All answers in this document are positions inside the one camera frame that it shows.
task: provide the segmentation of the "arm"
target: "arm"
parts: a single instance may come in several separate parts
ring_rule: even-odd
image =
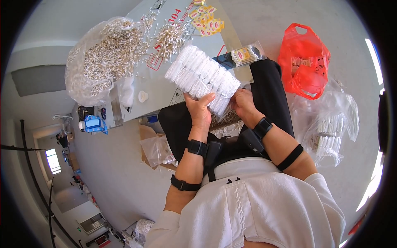
[[[232,98],[232,107],[244,124],[253,129],[258,122],[265,117],[254,105],[251,91],[239,89]],[[273,127],[262,139],[262,143],[270,159],[279,165],[298,145],[298,142],[288,133],[277,127]],[[316,166],[310,155],[303,151],[299,157],[283,171],[285,174],[305,180],[313,173],[317,173]]]
[[[207,109],[207,105],[214,100],[215,94],[208,94],[199,101],[193,100],[188,94],[184,94],[184,96],[186,106],[192,117],[192,129],[188,140],[193,139],[207,143],[208,130],[211,123],[211,113]],[[187,183],[199,184],[202,181],[203,168],[203,157],[190,153],[185,149],[176,169],[175,177]],[[170,210],[180,214],[184,206],[194,198],[196,193],[197,191],[180,191],[171,185],[167,193],[164,210]]]

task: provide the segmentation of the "woman's right hand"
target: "woman's right hand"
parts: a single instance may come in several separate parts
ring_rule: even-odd
[[[231,107],[250,129],[253,129],[265,117],[264,114],[256,109],[252,92],[246,89],[238,89],[236,91],[231,98]]]

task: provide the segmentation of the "red plastic bag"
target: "red plastic bag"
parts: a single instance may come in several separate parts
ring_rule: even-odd
[[[307,32],[298,34],[296,27]],[[330,52],[310,27],[292,23],[284,32],[278,56],[285,91],[310,100],[319,98],[328,82],[330,59]]]

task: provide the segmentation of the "window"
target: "window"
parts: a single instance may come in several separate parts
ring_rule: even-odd
[[[58,157],[55,153],[55,149],[46,151],[48,165],[50,166],[53,175],[61,173],[61,166],[59,165]]]

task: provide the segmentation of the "white shirt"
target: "white shirt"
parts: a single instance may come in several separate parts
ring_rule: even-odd
[[[218,166],[217,180],[204,178],[181,214],[161,213],[145,247],[240,248],[244,236],[283,248],[338,247],[345,217],[324,177],[315,173],[302,181],[274,168],[262,158]]]

